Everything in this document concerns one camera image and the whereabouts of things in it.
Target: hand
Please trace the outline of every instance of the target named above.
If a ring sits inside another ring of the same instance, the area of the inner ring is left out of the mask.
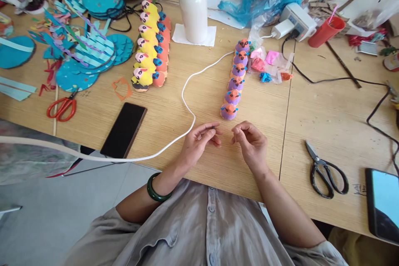
[[[177,161],[191,168],[201,158],[207,144],[213,144],[215,147],[221,148],[222,141],[216,136],[216,134],[223,134],[220,129],[216,128],[219,125],[219,122],[205,123],[192,129],[186,135],[182,152]]]
[[[269,167],[266,163],[267,138],[257,127],[243,121],[232,128],[234,137],[231,144],[239,142],[245,163],[254,175],[266,174]]]

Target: power adapter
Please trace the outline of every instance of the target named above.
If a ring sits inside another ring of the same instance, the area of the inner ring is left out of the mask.
[[[271,29],[271,35],[275,39],[280,39],[290,33],[294,27],[294,24],[289,19],[286,19],[281,23],[278,23],[276,26],[273,26]]]

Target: smartphone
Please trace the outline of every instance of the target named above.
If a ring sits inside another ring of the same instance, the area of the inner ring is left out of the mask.
[[[366,192],[370,232],[399,245],[399,178],[366,168]]]
[[[112,158],[126,158],[146,112],[145,107],[124,103],[100,153]]]

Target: plastic cup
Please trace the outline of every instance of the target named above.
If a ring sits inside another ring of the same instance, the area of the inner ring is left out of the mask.
[[[339,33],[342,29],[345,28],[346,23],[339,17],[334,16],[330,23],[328,18],[323,25],[321,25],[316,33],[308,40],[309,46],[313,48],[318,48],[334,35]]]

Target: white thermos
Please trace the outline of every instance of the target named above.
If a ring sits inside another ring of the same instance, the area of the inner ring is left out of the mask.
[[[208,35],[207,0],[179,0],[186,38],[193,44],[206,40]]]

